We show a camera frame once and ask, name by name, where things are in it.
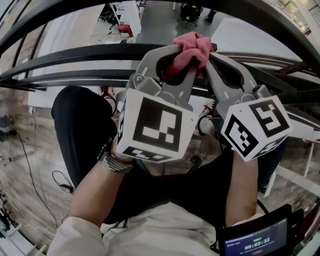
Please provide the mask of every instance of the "person's arm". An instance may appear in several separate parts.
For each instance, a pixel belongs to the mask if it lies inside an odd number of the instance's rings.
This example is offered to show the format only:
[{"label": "person's arm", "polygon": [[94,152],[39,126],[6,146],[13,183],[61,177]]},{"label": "person's arm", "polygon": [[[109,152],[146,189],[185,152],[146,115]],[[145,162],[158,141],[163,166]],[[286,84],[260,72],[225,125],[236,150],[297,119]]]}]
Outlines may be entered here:
[{"label": "person's arm", "polygon": [[[132,160],[115,153],[115,148],[116,140],[112,143],[111,153],[123,162]],[[124,176],[97,162],[77,187],[68,216],[83,219],[100,228],[114,206]]]},{"label": "person's arm", "polygon": [[255,215],[258,200],[258,174],[257,158],[245,162],[236,151],[233,152],[232,176],[225,210],[227,227]]}]

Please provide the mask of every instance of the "gray floor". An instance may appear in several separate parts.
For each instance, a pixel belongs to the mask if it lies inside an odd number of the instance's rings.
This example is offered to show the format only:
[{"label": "gray floor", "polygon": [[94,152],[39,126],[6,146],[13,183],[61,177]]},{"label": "gray floor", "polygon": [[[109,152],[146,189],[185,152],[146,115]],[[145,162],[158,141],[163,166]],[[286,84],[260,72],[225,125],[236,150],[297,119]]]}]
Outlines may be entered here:
[{"label": "gray floor", "polygon": [[176,4],[173,10],[172,2],[148,1],[141,20],[141,33],[137,37],[137,43],[171,45],[175,37],[194,31],[206,37],[212,37],[222,19],[223,13],[214,16],[212,24],[205,21],[209,9],[204,8],[201,17],[195,22],[197,27],[179,20],[180,4]]}]

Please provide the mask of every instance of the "red object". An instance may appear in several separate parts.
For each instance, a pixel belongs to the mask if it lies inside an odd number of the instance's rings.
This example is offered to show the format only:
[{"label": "red object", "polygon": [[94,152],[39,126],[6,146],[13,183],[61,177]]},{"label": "red object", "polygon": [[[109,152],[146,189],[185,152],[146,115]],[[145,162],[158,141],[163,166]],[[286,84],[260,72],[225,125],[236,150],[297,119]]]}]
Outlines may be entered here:
[{"label": "red object", "polygon": [[134,36],[134,34],[131,31],[130,25],[119,25],[118,31],[120,34],[121,33],[128,33],[129,37],[131,37],[131,38]]},{"label": "red object", "polygon": [[180,46],[182,53],[174,58],[173,63],[167,68],[166,74],[174,76],[182,71],[196,57],[199,61],[196,75],[200,75],[201,69],[207,64],[209,55],[214,52],[210,37],[204,37],[196,32],[190,32],[176,37],[175,45]]}]

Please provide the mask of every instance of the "wristwatch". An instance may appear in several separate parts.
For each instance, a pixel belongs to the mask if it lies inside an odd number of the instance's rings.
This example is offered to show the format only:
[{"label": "wristwatch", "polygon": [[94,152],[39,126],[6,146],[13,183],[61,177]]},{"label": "wristwatch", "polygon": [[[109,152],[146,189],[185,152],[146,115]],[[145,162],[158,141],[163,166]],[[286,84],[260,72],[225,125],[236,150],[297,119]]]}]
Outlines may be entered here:
[{"label": "wristwatch", "polygon": [[97,156],[98,161],[101,162],[103,166],[111,170],[112,172],[119,174],[127,174],[132,167],[134,162],[124,162],[116,158],[111,152],[112,138],[108,138],[106,143],[103,145],[99,155]]}]

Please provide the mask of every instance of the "hand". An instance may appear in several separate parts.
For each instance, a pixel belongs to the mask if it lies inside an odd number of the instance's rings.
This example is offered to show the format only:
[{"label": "hand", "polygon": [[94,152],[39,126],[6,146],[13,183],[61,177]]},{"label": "hand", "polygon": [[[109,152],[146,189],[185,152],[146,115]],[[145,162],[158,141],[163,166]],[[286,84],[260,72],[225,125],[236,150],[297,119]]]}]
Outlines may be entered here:
[{"label": "hand", "polygon": [[110,153],[115,156],[117,159],[119,159],[120,161],[122,162],[125,162],[125,163],[131,163],[133,161],[133,158],[130,157],[130,156],[127,156],[125,154],[120,154],[120,153],[117,153],[116,151],[116,148],[117,148],[117,141],[118,141],[118,136],[116,135],[112,141],[112,146],[111,146],[111,149],[110,149]]}]

